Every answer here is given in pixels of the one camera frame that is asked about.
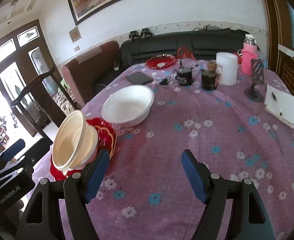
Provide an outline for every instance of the stand base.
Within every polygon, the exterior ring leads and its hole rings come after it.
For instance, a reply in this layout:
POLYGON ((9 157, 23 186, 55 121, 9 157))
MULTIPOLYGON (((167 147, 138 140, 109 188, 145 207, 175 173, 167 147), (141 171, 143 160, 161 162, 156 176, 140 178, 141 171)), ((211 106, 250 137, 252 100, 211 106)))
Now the stand base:
POLYGON ((255 90, 252 91, 251 88, 246 88, 244 94, 254 102, 261 103, 264 101, 263 95, 255 90))

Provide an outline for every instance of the wooden chair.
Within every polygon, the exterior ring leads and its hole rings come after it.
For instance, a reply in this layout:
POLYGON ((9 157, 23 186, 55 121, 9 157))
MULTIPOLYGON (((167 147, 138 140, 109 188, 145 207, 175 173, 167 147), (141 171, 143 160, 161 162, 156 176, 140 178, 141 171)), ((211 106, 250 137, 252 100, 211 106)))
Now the wooden chair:
POLYGON ((18 106, 18 108, 20 109, 20 111, 22 112, 22 114, 28 119, 28 121, 30 122, 30 124, 37 130, 37 132, 43 137, 43 138, 47 138, 49 139, 49 137, 45 134, 45 132, 41 129, 41 127, 36 123, 36 121, 31 117, 31 115, 28 113, 28 111, 23 107, 23 105, 21 104, 21 100, 28 94, 31 92, 31 90, 33 88, 35 88, 37 85, 39 85, 40 83, 42 83, 42 81, 51 76, 52 79, 54 80, 54 82, 58 85, 58 87, 61 89, 62 93, 65 95, 65 97, 68 99, 68 101, 70 102, 70 104, 73 106, 74 109, 79 109, 76 105, 76 103, 71 99, 71 97, 68 95, 68 93, 65 91, 65 89, 63 88, 63 86, 60 84, 60 82, 58 81, 58 79, 54 76, 54 71, 55 68, 51 68, 50 71, 48 71, 47 73, 41 74, 38 77, 36 77, 34 80, 32 80, 28 85, 26 85, 26 87, 21 91, 21 93, 18 95, 18 97, 11 101, 9 103, 9 106, 11 108, 14 108, 16 106, 18 106))

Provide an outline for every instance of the green cloth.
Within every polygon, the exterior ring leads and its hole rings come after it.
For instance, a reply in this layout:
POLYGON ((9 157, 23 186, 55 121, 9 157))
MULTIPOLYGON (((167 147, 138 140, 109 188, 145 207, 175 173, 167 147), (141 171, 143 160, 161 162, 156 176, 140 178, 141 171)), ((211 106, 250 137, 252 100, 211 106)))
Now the green cloth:
POLYGON ((65 79, 63 79, 63 80, 60 82, 60 84, 61 84, 64 88, 70 89, 70 86, 68 85, 68 83, 66 82, 65 79))

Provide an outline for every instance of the brown sofa armrest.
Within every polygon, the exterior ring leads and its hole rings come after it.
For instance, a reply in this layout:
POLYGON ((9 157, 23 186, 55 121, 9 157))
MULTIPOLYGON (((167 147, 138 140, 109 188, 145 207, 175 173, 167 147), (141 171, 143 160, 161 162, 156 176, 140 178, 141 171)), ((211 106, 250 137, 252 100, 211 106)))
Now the brown sofa armrest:
POLYGON ((62 67, 61 73, 81 108, 95 96, 92 84, 99 83, 101 76, 113 70, 115 61, 120 61, 120 49, 116 41, 110 41, 78 56, 62 67))

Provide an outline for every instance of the table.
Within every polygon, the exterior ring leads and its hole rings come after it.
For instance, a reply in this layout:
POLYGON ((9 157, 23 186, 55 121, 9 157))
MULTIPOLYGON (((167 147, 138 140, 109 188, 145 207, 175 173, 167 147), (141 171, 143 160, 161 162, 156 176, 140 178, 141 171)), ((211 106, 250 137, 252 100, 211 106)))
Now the table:
MULTIPOLYGON (((101 116, 105 100, 129 86, 125 77, 142 71, 154 78, 148 84, 155 101, 147 119, 136 127, 115 126, 117 150, 95 199, 87 205, 93 225, 103 239, 191 239, 204 205, 196 199, 181 165, 181 153, 190 149, 198 161, 225 179, 254 182, 269 214, 277 240, 286 239, 294 228, 294 129, 263 110, 263 103, 250 101, 243 90, 251 77, 238 72, 237 84, 219 85, 212 92, 201 88, 199 69, 205 61, 184 60, 193 70, 192 86, 178 86, 175 79, 160 86, 176 66, 151 70, 132 66, 84 108, 87 118, 101 116)), ((265 83, 287 91, 272 71, 265 70, 265 83)), ((266 93, 266 84, 257 90, 266 93)), ((34 172, 38 182, 49 174, 50 153, 34 172)), ((72 239, 63 201, 61 215, 66 239, 72 239)), ((229 222, 228 200, 218 239, 224 239, 229 222)))

